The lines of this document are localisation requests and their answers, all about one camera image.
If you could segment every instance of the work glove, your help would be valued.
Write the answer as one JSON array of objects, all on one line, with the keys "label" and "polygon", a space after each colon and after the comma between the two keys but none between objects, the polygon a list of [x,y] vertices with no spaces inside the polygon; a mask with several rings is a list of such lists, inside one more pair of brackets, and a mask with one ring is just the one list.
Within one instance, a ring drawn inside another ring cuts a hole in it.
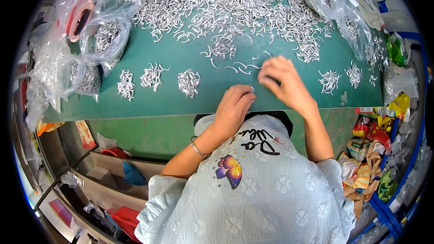
[{"label": "work glove", "polygon": [[375,28],[380,31],[384,26],[384,20],[381,17],[380,12],[375,7],[372,1],[369,2],[369,6],[363,0],[356,0],[360,5],[357,8],[360,11],[361,17],[365,20],[366,24],[371,28]]}]

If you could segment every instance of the bracelet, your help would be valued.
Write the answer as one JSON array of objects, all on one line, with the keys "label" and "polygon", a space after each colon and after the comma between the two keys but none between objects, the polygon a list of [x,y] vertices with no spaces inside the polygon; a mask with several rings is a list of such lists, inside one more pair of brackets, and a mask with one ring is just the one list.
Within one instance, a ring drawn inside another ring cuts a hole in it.
[{"label": "bracelet", "polygon": [[191,139],[190,139],[190,141],[191,141],[191,146],[193,147],[193,149],[199,154],[199,155],[201,155],[202,157],[204,157],[205,159],[207,159],[210,155],[206,155],[206,154],[204,154],[204,153],[202,153],[201,151],[199,151],[199,149],[196,147],[196,145],[194,145],[194,143],[193,143],[193,138],[197,138],[198,136],[192,136],[191,137]]}]

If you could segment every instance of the green table surface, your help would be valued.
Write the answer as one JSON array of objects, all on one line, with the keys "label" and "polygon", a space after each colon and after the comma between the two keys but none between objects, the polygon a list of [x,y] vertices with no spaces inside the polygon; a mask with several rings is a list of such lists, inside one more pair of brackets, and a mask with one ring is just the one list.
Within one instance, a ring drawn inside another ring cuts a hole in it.
[{"label": "green table surface", "polygon": [[[191,18],[185,19],[186,24],[183,30],[188,30],[187,26]],[[69,96],[69,101],[62,100],[61,113],[57,113],[50,106],[46,112],[44,122],[63,122],[75,120],[91,119],[111,119],[111,118],[131,118],[131,117],[149,117],[164,115],[183,115],[183,114],[200,114],[214,113],[225,91],[234,84],[250,84],[258,91],[256,102],[252,104],[250,111],[267,111],[267,110],[284,110],[288,109],[285,104],[279,101],[268,89],[258,84],[257,75],[260,70],[249,68],[252,74],[236,74],[231,68],[224,69],[225,66],[232,66],[236,61],[244,64],[255,64],[260,66],[268,55],[264,54],[267,50],[272,56],[283,55],[291,59],[296,66],[300,77],[305,83],[312,97],[317,101],[319,108],[338,108],[338,107],[359,107],[359,106],[383,106],[383,97],[381,89],[382,74],[375,68],[374,73],[368,71],[370,67],[366,61],[360,62],[355,59],[353,51],[348,42],[339,35],[337,29],[332,31],[332,38],[325,38],[320,35],[321,40],[319,56],[320,61],[305,63],[297,59],[296,51],[292,48],[297,47],[296,42],[288,42],[283,38],[275,37],[274,42],[270,42],[269,34],[265,37],[251,35],[253,46],[250,47],[249,38],[236,36],[236,56],[231,60],[229,57],[223,60],[221,57],[215,57],[216,66],[222,65],[221,69],[215,69],[210,59],[200,52],[208,52],[207,45],[211,45],[210,38],[216,34],[208,35],[208,38],[200,37],[187,43],[177,42],[173,34],[165,34],[157,43],[150,34],[150,31],[141,28],[132,28],[125,53],[121,61],[113,71],[102,80],[99,92],[99,102],[91,96],[79,96],[77,94]],[[357,67],[363,70],[361,82],[357,89],[350,87],[349,78],[345,75],[344,69],[348,69],[351,60],[357,64]],[[151,88],[143,88],[140,85],[140,76],[143,69],[149,68],[148,63],[160,63],[163,68],[168,68],[161,75],[161,81],[164,84],[158,86],[158,92]],[[119,75],[121,69],[129,69],[134,74],[133,83],[136,87],[134,90],[135,98],[131,102],[127,98],[121,98],[118,95],[117,83],[120,81]],[[193,99],[185,99],[185,94],[178,89],[177,74],[193,69],[201,77],[200,84],[197,88],[198,95]],[[321,76],[318,73],[325,73],[329,70],[337,71],[342,75],[339,78],[338,89],[331,94],[321,94],[322,85],[318,81]],[[370,75],[378,76],[376,87],[373,87],[369,78]],[[342,103],[341,95],[347,92],[347,102]]]}]

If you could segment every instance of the small pile of hooks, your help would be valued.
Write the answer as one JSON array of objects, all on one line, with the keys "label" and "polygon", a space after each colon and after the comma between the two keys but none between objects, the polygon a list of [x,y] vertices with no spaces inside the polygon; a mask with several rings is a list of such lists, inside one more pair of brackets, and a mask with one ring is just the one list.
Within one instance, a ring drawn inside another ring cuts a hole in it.
[{"label": "small pile of hooks", "polygon": [[336,88],[338,89],[338,79],[341,77],[337,72],[327,71],[322,74],[319,70],[318,73],[323,77],[322,79],[318,79],[319,82],[323,85],[323,90],[321,93],[331,94],[332,91]]},{"label": "small pile of hooks", "polygon": [[200,82],[199,73],[194,73],[192,69],[178,74],[178,89],[185,93],[185,98],[193,98],[194,94],[199,94],[196,89]]},{"label": "small pile of hooks", "polygon": [[149,69],[143,69],[144,74],[140,77],[140,80],[142,80],[142,82],[140,83],[140,85],[144,88],[149,87],[149,88],[154,88],[154,91],[157,91],[157,87],[160,84],[164,84],[161,80],[160,80],[160,76],[163,74],[164,71],[169,71],[170,70],[170,66],[169,69],[164,69],[163,67],[161,67],[161,64],[155,63],[155,67],[152,65],[152,63],[148,63],[148,65],[151,65],[151,67]]},{"label": "small pile of hooks", "polygon": [[350,79],[351,87],[354,87],[354,89],[357,89],[357,87],[359,86],[359,83],[361,81],[361,74],[363,73],[363,70],[360,70],[359,68],[357,68],[355,63],[353,63],[353,61],[351,60],[350,67],[348,68],[348,70],[344,69],[344,72],[346,73],[346,75]]},{"label": "small pile of hooks", "polygon": [[118,94],[122,94],[122,97],[128,98],[128,101],[131,102],[131,100],[135,98],[133,96],[135,88],[135,85],[132,82],[133,73],[130,73],[130,70],[122,70],[119,77],[121,78],[121,82],[118,82]]}]

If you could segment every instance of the person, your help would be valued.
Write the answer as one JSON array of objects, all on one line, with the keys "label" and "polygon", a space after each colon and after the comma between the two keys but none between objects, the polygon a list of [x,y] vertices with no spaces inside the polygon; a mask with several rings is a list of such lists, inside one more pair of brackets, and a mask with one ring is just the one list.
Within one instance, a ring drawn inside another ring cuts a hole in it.
[{"label": "person", "polygon": [[244,121],[256,95],[249,85],[232,86],[217,112],[198,120],[192,144],[149,180],[139,241],[346,243],[354,203],[344,197],[315,100],[283,56],[265,61],[258,80],[303,117],[308,159],[277,118]]}]

